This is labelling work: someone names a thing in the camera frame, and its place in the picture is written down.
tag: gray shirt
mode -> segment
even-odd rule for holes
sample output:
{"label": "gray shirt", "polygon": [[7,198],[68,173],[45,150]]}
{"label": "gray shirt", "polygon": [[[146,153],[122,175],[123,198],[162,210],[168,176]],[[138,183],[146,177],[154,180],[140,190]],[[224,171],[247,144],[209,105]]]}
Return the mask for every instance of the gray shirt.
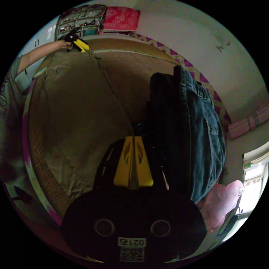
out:
{"label": "gray shirt", "polygon": [[20,62],[21,57],[15,59],[0,89],[0,179],[29,193],[29,184],[25,182],[28,175],[21,137],[22,115],[28,90],[21,92],[15,83]]}

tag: hand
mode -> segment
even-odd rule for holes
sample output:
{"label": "hand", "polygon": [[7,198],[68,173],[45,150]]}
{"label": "hand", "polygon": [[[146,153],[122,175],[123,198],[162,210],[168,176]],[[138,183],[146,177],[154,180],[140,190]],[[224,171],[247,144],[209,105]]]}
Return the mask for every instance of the hand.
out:
{"label": "hand", "polygon": [[72,48],[71,42],[66,42],[64,40],[59,41],[59,46],[60,46],[60,48],[68,48],[68,49]]}

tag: yellow robot part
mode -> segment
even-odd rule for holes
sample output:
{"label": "yellow robot part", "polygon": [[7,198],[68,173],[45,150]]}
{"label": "yellow robot part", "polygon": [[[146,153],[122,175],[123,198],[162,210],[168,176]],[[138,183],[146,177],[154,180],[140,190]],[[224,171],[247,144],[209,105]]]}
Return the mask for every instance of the yellow robot part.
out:
{"label": "yellow robot part", "polygon": [[74,41],[74,44],[76,44],[81,49],[81,52],[85,52],[85,50],[90,50],[89,45],[81,41],[80,39]]}
{"label": "yellow robot part", "polygon": [[128,136],[125,138],[113,183],[115,186],[129,188],[132,175],[137,177],[138,187],[151,187],[153,185],[141,136]]}

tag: jeans pocket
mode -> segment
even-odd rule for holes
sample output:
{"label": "jeans pocket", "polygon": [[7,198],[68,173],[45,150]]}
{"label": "jeans pocket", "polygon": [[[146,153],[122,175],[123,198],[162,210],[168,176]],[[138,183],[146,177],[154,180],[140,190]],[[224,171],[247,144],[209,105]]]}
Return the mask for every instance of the jeans pocket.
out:
{"label": "jeans pocket", "polygon": [[217,181],[221,169],[222,169],[222,153],[221,153],[221,145],[219,141],[219,130],[210,125],[206,120],[207,129],[208,129],[208,138],[210,143],[210,178],[208,182],[208,187],[211,188]]}

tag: pink pillow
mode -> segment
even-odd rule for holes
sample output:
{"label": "pink pillow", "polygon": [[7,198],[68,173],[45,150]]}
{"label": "pink pillow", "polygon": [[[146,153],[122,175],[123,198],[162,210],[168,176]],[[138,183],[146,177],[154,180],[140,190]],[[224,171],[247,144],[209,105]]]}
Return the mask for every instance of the pink pillow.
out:
{"label": "pink pillow", "polygon": [[134,32],[137,28],[140,11],[120,6],[107,7],[104,33]]}

